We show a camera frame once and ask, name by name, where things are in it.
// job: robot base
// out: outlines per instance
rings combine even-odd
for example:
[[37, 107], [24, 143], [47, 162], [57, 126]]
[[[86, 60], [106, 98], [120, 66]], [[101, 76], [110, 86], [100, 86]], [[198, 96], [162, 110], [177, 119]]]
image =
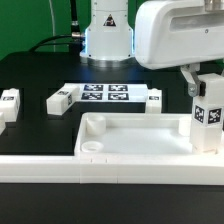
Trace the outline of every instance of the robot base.
[[125, 67], [130, 64], [135, 64], [137, 61], [135, 57], [130, 57], [124, 60], [97, 60], [89, 57], [80, 56], [80, 61], [83, 64], [88, 64], [91, 66], [101, 67], [101, 68], [120, 68]]

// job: circular hole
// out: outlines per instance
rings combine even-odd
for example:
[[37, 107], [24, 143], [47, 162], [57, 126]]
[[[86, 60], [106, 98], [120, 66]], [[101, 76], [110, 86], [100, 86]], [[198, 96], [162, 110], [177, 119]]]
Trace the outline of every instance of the circular hole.
[[87, 153], [100, 152], [104, 148], [103, 144], [96, 141], [85, 142], [82, 144], [82, 151]]

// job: white block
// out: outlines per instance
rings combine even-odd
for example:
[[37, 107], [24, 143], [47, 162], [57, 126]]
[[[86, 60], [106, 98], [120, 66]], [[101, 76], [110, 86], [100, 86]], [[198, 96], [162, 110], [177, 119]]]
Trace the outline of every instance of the white block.
[[75, 103], [78, 94], [78, 86], [62, 87], [47, 99], [47, 113], [53, 115], [64, 114]]
[[160, 114], [162, 112], [162, 90], [148, 90], [145, 113]]
[[223, 127], [224, 77], [208, 74], [199, 78], [206, 83], [206, 94], [194, 98], [190, 142], [197, 153], [217, 152]]
[[20, 95], [19, 90], [4, 90], [0, 99], [0, 112], [4, 113], [6, 122], [15, 122], [19, 112]]
[[5, 129], [5, 119], [4, 119], [4, 114], [0, 112], [0, 135]]

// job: white rectangular piece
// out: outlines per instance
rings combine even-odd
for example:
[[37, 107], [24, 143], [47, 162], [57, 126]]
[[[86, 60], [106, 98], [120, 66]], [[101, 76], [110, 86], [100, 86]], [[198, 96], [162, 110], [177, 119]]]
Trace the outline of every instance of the white rectangular piece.
[[62, 87], [55, 94], [47, 99], [47, 113], [52, 115], [62, 115], [76, 101], [79, 87], [76, 85]]
[[5, 122], [15, 122], [20, 107], [19, 90], [4, 90], [0, 99], [0, 112], [4, 113]]
[[204, 97], [194, 97], [190, 141], [198, 153], [216, 152], [221, 141], [224, 113], [224, 77], [199, 76], [206, 83]]
[[148, 88], [145, 84], [79, 84], [77, 101], [129, 103], [145, 102]]
[[5, 129], [5, 119], [4, 119], [4, 114], [0, 112], [0, 135]]
[[148, 99], [145, 105], [145, 113], [159, 114], [162, 112], [162, 90], [148, 90]]
[[224, 134], [219, 154], [196, 155], [178, 132], [183, 117], [191, 115], [84, 114], [75, 146], [80, 182], [224, 185]]

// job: white plastic part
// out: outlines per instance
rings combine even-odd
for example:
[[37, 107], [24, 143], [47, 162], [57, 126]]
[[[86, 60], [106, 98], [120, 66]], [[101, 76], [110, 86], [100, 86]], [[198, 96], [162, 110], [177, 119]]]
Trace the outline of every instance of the white plastic part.
[[5, 130], [5, 119], [4, 114], [0, 112], [0, 135]]
[[90, 135], [102, 135], [106, 132], [106, 119], [102, 115], [93, 114], [86, 121], [87, 132]]
[[78, 94], [78, 86], [62, 87], [47, 99], [47, 113], [52, 115], [64, 114], [75, 103]]
[[190, 136], [190, 131], [191, 131], [191, 118], [188, 117], [181, 117], [179, 119], [179, 134], [185, 137]]
[[193, 101], [190, 141], [197, 153], [217, 152], [221, 142], [224, 113], [224, 77], [199, 76], [206, 83], [206, 95]]
[[[103, 135], [86, 131], [92, 115], [105, 117]], [[75, 147], [80, 183], [224, 185], [224, 134], [219, 154], [195, 155], [189, 137], [178, 133], [181, 118], [191, 115], [84, 114]], [[88, 142], [102, 144], [103, 150], [85, 152]]]
[[162, 112], [162, 90], [148, 90], [148, 99], [146, 100], [145, 113], [161, 113]]
[[136, 17], [136, 59], [150, 69], [221, 59], [223, 17], [204, 0], [147, 1]]
[[92, 21], [86, 29], [81, 58], [123, 61], [134, 57], [133, 30], [128, 25], [127, 0], [91, 0]]
[[18, 89], [4, 90], [0, 99], [0, 112], [4, 113], [5, 122], [15, 122], [20, 107]]
[[145, 103], [148, 88], [145, 84], [65, 83], [64, 88], [79, 88], [78, 102]]

